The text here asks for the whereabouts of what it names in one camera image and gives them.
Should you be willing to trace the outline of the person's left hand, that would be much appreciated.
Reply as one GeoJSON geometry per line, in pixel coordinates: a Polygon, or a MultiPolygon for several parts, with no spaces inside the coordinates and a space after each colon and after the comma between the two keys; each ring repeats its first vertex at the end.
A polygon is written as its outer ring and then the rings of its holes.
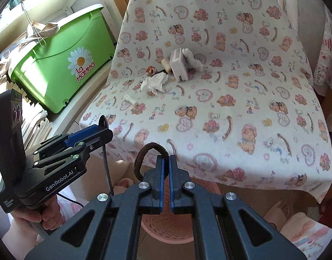
{"type": "Polygon", "coordinates": [[[57,196],[45,202],[46,208],[42,213],[36,210],[30,210],[26,207],[19,207],[11,212],[13,224],[22,232],[35,233],[31,223],[41,223],[45,230],[55,230],[64,224],[64,218],[60,212],[60,206],[57,202],[57,196]]]}

